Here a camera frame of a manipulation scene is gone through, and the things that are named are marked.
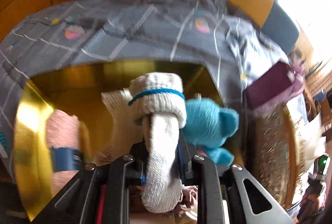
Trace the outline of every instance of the golden reflective surface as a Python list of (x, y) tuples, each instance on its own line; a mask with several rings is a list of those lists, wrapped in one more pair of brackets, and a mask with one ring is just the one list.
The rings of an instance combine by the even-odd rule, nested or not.
[[(16, 181), (22, 204), (30, 220), (52, 199), (50, 182), (52, 164), (46, 146), (46, 120), (54, 109), (75, 114), (84, 123), (93, 155), (109, 141), (112, 117), (101, 100), (101, 92), (129, 87), (140, 75), (159, 71), (180, 75), (186, 99), (195, 93), (222, 100), (202, 65), (151, 60), (122, 60), (69, 67), (32, 77), (24, 87), (18, 106), (14, 134)], [(235, 138), (228, 139), (226, 148), (243, 164)]]

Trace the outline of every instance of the gray bedsheet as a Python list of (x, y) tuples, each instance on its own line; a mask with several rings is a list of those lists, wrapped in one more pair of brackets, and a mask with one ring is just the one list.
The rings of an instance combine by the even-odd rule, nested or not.
[[(83, 27), (80, 39), (66, 39), (64, 30), (71, 24)], [(239, 112), (242, 90), (280, 58), (287, 60), (249, 22), (227, 15), (226, 0), (59, 4), (28, 16), (0, 44), (0, 131), (8, 147), (13, 147), (17, 105), (29, 77), (68, 65), (133, 57), (205, 65), (224, 103)], [(11, 158), (2, 159), (9, 172)]]

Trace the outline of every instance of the blue stuffed toy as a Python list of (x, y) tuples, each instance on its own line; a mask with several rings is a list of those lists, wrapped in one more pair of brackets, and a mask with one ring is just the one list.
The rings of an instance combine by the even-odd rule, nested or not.
[(182, 129), (187, 143), (202, 147), (216, 164), (230, 166), (234, 156), (221, 148), (239, 127), (239, 114), (221, 108), (209, 98), (186, 101), (187, 123)]

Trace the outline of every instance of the curtain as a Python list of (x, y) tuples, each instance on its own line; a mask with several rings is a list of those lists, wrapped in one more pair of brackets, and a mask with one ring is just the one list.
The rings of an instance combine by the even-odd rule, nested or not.
[(311, 95), (315, 96), (322, 89), (332, 89), (332, 59), (328, 60), (322, 67), (311, 74), (307, 79), (307, 87)]

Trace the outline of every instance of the white knitted fabric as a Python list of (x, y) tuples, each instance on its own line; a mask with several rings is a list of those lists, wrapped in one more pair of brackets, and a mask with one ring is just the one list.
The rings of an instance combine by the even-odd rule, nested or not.
[[(183, 92), (181, 78), (172, 73), (149, 73), (132, 81), (133, 96), (149, 89), (170, 88)], [(172, 211), (182, 201), (182, 184), (175, 163), (179, 128), (186, 123), (184, 100), (171, 93), (146, 95), (131, 106), (135, 119), (143, 119), (149, 151), (146, 184), (142, 193), (145, 208), (154, 213)]]
[[(182, 80), (173, 73), (152, 72), (133, 80), (129, 91), (134, 97), (138, 93), (157, 88), (174, 89), (183, 92)], [(179, 95), (172, 93), (146, 95), (137, 99), (131, 106), (135, 119), (143, 118), (154, 112), (174, 113), (179, 122), (179, 128), (186, 124), (187, 114), (185, 101)]]
[(128, 102), (132, 99), (128, 89), (102, 93), (102, 101), (112, 115), (113, 130), (110, 141), (96, 154), (97, 166), (112, 163), (124, 154), (129, 154), (133, 144), (143, 140), (143, 127), (133, 121)]

